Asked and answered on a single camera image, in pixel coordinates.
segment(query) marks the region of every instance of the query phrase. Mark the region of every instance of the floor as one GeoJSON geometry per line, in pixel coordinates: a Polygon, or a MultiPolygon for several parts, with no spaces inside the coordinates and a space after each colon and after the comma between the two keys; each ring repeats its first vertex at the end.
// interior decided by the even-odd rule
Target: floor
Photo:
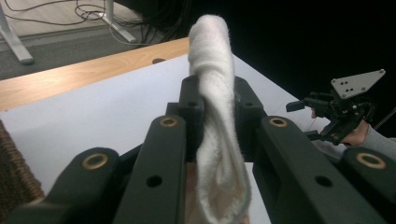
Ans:
{"type": "MultiPolygon", "coordinates": [[[[79,33],[90,30],[99,30],[106,27],[106,23],[97,20],[98,17],[91,13],[84,14],[84,11],[104,11],[104,1],[95,0],[78,0],[67,1],[56,4],[48,4],[42,7],[36,7],[45,3],[46,0],[0,0],[4,13],[15,20],[7,18],[9,26],[14,33],[21,39],[25,47],[47,44],[51,41],[64,41],[73,38],[79,38],[79,33]],[[79,15],[88,18],[84,21],[79,15]]],[[[140,20],[140,15],[133,10],[114,3],[114,15],[124,21],[140,20]]],[[[0,35],[0,50],[8,49],[7,43],[0,35]]]]}

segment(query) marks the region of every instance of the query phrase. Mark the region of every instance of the brass insert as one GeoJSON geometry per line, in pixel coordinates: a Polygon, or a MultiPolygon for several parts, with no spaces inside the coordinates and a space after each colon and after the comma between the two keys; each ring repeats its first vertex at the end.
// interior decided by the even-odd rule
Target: brass insert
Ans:
{"type": "Polygon", "coordinates": [[[164,118],[164,119],[161,119],[160,123],[163,127],[173,127],[173,126],[177,125],[177,119],[164,118]]]}
{"type": "Polygon", "coordinates": [[[288,123],[284,119],[280,119],[280,118],[270,119],[270,124],[279,128],[284,128],[288,126],[288,123]]]}
{"type": "Polygon", "coordinates": [[[108,156],[104,153],[94,153],[84,159],[82,167],[87,170],[94,170],[102,167],[108,161],[108,156]]]}
{"type": "Polygon", "coordinates": [[[358,161],[362,164],[374,169],[384,169],[387,166],[387,164],[381,158],[370,153],[359,153],[356,156],[356,159],[358,159],[358,161]]]}

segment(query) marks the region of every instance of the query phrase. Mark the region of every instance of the screw hole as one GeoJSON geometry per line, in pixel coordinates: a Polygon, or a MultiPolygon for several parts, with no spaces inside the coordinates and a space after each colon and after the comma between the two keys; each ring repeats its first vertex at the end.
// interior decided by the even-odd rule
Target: screw hole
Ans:
{"type": "Polygon", "coordinates": [[[150,188],[157,188],[163,183],[163,179],[158,175],[153,175],[148,178],[146,183],[150,188]]]}
{"type": "Polygon", "coordinates": [[[152,60],[152,64],[161,63],[161,62],[164,62],[164,61],[165,61],[165,59],[156,58],[156,59],[152,60]]]}
{"type": "Polygon", "coordinates": [[[274,119],[274,123],[275,124],[283,124],[284,122],[281,119],[274,119]]]}
{"type": "Polygon", "coordinates": [[[329,188],[332,186],[332,181],[326,176],[323,175],[316,176],[315,180],[317,181],[318,184],[320,184],[323,187],[329,188]]]}
{"type": "Polygon", "coordinates": [[[193,107],[193,106],[197,106],[197,103],[195,103],[195,102],[188,102],[187,105],[193,107]]]}

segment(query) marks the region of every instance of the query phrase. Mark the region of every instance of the sleeve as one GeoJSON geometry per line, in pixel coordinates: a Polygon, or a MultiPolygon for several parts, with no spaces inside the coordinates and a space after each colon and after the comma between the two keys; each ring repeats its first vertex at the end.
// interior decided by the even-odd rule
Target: sleeve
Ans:
{"type": "Polygon", "coordinates": [[[358,147],[367,147],[378,151],[396,161],[396,138],[387,138],[370,125],[364,142],[358,147]]]}

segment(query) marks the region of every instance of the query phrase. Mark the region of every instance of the black background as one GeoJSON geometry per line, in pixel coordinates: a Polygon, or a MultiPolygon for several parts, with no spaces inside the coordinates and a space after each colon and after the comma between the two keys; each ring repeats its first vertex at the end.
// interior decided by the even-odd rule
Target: black background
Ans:
{"type": "MultiPolygon", "coordinates": [[[[298,99],[311,91],[329,92],[333,78],[385,69],[365,93],[378,103],[375,126],[396,107],[392,9],[384,0],[197,0],[177,35],[187,36],[204,14],[221,16],[229,26],[233,53],[298,99]]],[[[378,131],[396,137],[396,115],[378,131]]]]}

